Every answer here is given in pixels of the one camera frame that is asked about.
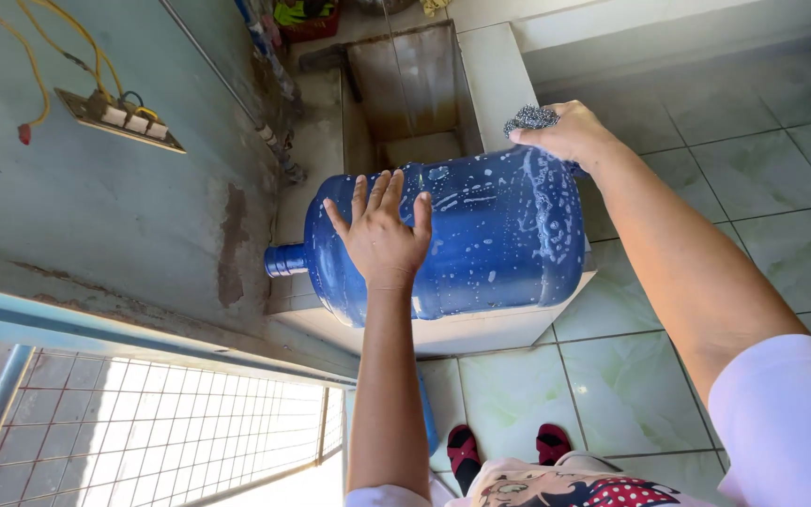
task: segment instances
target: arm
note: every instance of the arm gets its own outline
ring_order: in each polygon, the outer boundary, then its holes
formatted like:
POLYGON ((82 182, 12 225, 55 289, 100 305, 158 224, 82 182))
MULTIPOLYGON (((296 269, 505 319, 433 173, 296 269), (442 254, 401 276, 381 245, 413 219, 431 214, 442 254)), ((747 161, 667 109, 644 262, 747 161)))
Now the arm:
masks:
POLYGON ((431 197, 414 202, 415 227, 399 219, 403 172, 385 170, 365 203, 356 178, 352 225, 330 200, 324 207, 367 284, 367 318, 352 415, 346 492, 393 484, 430 498, 428 446, 412 345, 414 275, 431 241, 431 197))
POLYGON ((553 127, 516 130, 512 141, 574 160, 603 194, 625 252, 708 402, 738 353, 784 334, 808 334, 756 266, 665 185, 580 102, 552 106, 553 127))

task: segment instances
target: red basket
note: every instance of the red basket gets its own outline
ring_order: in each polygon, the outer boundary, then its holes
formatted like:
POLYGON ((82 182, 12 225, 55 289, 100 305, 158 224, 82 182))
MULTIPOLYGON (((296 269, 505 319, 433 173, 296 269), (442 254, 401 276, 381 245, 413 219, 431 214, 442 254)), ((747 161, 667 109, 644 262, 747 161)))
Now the red basket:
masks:
POLYGON ((280 32, 287 36, 290 42, 305 42, 306 40, 323 39, 337 34, 337 26, 340 25, 340 2, 333 1, 333 12, 331 15, 314 18, 301 23, 278 26, 280 32))

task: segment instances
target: red plug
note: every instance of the red plug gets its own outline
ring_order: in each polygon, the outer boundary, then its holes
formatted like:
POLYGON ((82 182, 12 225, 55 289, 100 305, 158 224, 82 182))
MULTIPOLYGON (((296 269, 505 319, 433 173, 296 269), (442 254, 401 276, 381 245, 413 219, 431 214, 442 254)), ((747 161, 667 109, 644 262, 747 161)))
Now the red plug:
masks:
POLYGON ((30 144, 30 126, 28 123, 18 125, 17 138, 21 140, 21 143, 30 144))

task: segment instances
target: water jug neck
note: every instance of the water jug neck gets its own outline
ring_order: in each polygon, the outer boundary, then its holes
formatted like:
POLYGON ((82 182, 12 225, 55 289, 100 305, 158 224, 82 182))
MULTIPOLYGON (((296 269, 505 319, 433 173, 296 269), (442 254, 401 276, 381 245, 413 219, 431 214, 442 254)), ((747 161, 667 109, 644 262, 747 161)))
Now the water jug neck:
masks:
POLYGON ((269 246, 265 250, 265 271, 271 278, 308 272, 306 248, 301 243, 269 246))

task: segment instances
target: green cloth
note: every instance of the green cloth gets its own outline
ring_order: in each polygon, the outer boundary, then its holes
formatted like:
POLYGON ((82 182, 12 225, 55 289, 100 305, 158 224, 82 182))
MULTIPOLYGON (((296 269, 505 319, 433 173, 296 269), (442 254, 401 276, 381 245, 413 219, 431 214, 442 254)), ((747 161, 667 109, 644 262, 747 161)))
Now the green cloth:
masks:
MULTIPOLYGON (((309 18, 306 16, 305 5, 306 3, 303 2, 303 0, 298 0, 294 6, 290 7, 287 6, 286 2, 280 0, 274 7, 274 19, 277 21, 277 24, 282 26, 289 26, 291 24, 308 21, 309 18)), ((320 17, 327 17, 331 15, 332 9, 333 4, 327 2, 324 4, 324 8, 321 9, 320 17)))

